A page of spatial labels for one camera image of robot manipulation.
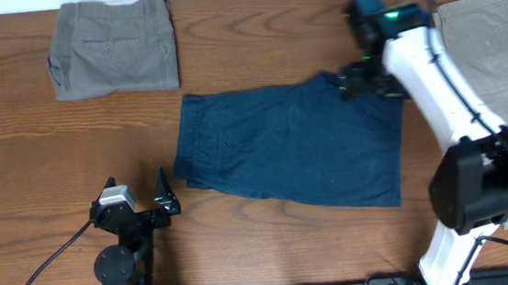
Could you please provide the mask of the navy blue shorts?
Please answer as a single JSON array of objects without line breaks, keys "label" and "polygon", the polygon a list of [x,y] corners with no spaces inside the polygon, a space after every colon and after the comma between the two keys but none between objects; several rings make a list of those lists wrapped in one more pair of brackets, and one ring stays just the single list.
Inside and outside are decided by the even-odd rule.
[{"label": "navy blue shorts", "polygon": [[184,96],[174,176],[191,188],[321,206],[401,204],[403,104],[344,101],[337,74]]}]

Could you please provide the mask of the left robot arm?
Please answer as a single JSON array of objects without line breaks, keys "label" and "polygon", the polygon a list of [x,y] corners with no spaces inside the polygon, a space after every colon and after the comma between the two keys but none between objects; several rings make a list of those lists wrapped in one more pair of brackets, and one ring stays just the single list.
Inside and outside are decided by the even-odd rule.
[{"label": "left robot arm", "polygon": [[153,199],[155,209],[136,211],[137,200],[132,191],[111,177],[92,202],[89,221],[118,237],[116,245],[106,247],[96,258],[94,273],[101,285],[152,285],[153,233],[168,227],[171,217],[182,210],[160,166]]}]

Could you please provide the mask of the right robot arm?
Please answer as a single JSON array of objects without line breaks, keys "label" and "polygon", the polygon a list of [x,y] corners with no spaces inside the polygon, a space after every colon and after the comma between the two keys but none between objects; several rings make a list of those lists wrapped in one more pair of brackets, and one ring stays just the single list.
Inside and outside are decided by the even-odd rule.
[{"label": "right robot arm", "polygon": [[508,268],[473,268],[508,219],[508,124],[473,91],[420,6],[350,0],[345,13],[365,55],[342,70],[341,96],[414,101],[443,154],[429,185],[437,224],[415,274],[366,285],[508,285]]}]

